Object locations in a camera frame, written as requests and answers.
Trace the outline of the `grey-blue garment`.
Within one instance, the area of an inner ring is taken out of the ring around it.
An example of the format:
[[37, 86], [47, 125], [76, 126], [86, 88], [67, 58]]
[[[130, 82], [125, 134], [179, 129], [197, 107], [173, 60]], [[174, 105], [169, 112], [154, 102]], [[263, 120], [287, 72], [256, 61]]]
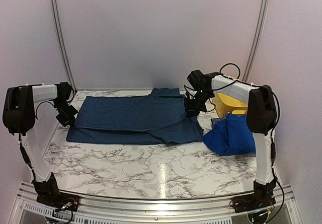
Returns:
[[154, 88], [146, 96], [84, 100], [66, 141], [94, 144], [185, 144], [202, 142], [197, 117], [188, 117], [178, 88]]

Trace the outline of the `blue pleated skirt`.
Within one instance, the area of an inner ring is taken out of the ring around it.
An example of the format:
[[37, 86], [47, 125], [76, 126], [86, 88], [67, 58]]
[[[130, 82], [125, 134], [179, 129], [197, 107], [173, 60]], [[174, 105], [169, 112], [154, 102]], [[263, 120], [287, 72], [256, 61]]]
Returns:
[[204, 135], [203, 142], [211, 151], [221, 156], [254, 154], [255, 140], [246, 118], [245, 115], [228, 114]]

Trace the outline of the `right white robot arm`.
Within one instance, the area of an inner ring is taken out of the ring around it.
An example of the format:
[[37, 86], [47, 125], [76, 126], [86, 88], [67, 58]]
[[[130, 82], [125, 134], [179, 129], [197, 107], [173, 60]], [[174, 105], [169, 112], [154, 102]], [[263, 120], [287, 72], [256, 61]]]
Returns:
[[239, 78], [223, 74], [221, 71], [208, 74], [193, 70], [187, 77], [190, 87], [186, 87], [186, 112], [196, 116], [205, 111], [205, 103], [216, 92], [229, 95], [247, 104], [246, 124], [253, 134], [256, 149], [257, 172], [252, 194], [245, 199], [254, 208], [261, 207], [272, 199], [277, 184], [274, 173], [276, 150], [274, 131], [279, 121], [280, 106], [276, 94], [269, 85], [258, 86]]

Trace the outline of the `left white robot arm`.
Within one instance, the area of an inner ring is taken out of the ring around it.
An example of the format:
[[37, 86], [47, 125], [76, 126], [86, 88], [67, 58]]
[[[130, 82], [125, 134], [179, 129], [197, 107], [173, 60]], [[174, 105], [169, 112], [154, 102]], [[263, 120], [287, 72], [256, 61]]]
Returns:
[[10, 134], [18, 136], [20, 152], [30, 169], [36, 193], [52, 206], [63, 203], [63, 194], [44, 162], [33, 128], [38, 120], [37, 111], [44, 103], [51, 104], [58, 112], [56, 119], [62, 126], [74, 126], [77, 110], [70, 104], [74, 96], [72, 86], [61, 82], [12, 87], [5, 97], [3, 124]]

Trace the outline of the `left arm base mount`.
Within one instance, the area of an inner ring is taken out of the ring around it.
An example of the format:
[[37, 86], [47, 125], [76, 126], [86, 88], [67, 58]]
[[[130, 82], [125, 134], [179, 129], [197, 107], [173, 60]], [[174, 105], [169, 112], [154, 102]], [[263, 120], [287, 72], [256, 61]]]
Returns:
[[38, 195], [36, 201], [47, 206], [55, 207], [58, 210], [67, 209], [75, 212], [78, 209], [80, 196], [68, 193], [61, 193], [57, 198]]

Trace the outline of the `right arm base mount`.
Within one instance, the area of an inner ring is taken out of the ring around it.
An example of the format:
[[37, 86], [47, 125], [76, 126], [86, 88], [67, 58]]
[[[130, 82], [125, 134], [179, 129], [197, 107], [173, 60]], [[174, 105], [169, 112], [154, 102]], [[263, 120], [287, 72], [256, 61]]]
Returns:
[[273, 205], [275, 205], [275, 203], [276, 200], [273, 194], [269, 194], [266, 197], [262, 197], [253, 193], [235, 196], [231, 199], [229, 205], [234, 209], [235, 213], [241, 213], [269, 206], [272, 207]]

